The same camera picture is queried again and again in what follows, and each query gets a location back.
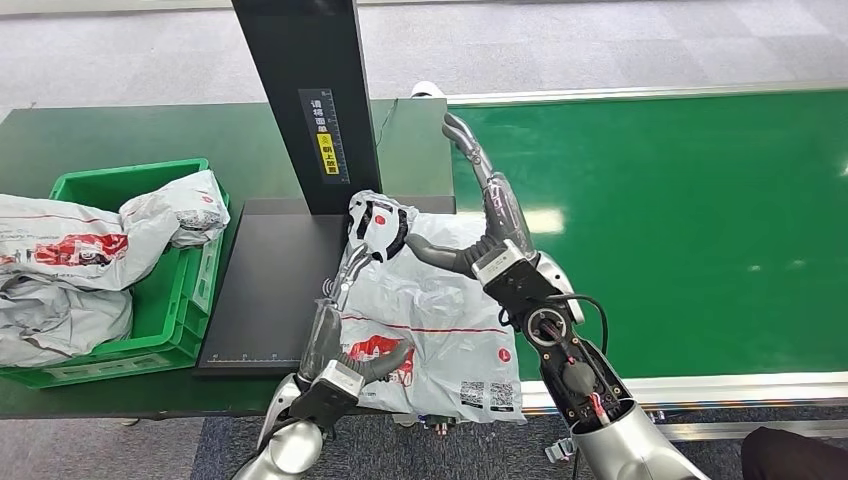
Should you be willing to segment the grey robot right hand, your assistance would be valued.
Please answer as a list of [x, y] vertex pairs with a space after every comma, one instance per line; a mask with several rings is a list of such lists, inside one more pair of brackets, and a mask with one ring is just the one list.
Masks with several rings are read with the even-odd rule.
[[508, 179], [496, 171], [488, 154], [469, 125], [448, 112], [443, 117], [442, 133], [465, 156], [481, 190], [486, 227], [483, 235], [462, 249], [437, 246], [424, 237], [410, 233], [406, 245], [415, 257], [436, 268], [475, 277], [473, 265], [509, 240], [527, 259], [536, 256], [523, 211]]

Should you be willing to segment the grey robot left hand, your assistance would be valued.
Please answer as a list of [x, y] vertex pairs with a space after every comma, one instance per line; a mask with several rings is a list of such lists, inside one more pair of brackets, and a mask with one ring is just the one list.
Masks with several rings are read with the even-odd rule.
[[370, 360], [356, 360], [341, 348], [341, 313], [360, 272], [374, 261], [366, 244], [351, 250], [342, 260], [329, 293], [316, 300], [312, 329], [296, 373], [296, 383], [302, 392], [318, 378], [331, 360], [337, 360], [359, 374], [365, 386], [385, 381], [413, 352], [413, 343], [406, 339], [400, 340], [388, 353]]

